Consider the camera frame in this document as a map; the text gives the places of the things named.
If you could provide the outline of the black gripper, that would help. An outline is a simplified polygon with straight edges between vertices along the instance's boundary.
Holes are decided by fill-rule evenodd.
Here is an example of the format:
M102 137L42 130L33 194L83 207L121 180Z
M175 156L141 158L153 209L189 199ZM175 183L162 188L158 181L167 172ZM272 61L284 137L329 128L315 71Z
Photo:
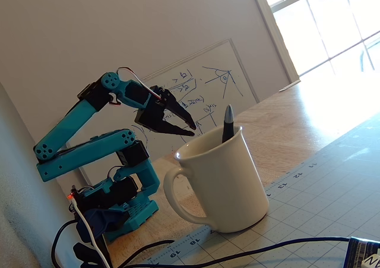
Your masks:
M135 123L148 128L151 131L163 134L194 136L195 133L189 130L184 130L176 125L172 125L164 121L164 110L168 109L181 120L183 120L193 130L196 125L192 116L186 111L177 101L174 95L168 89L159 86L152 86L153 92L161 96L161 100L151 97L144 109L139 109L135 117Z

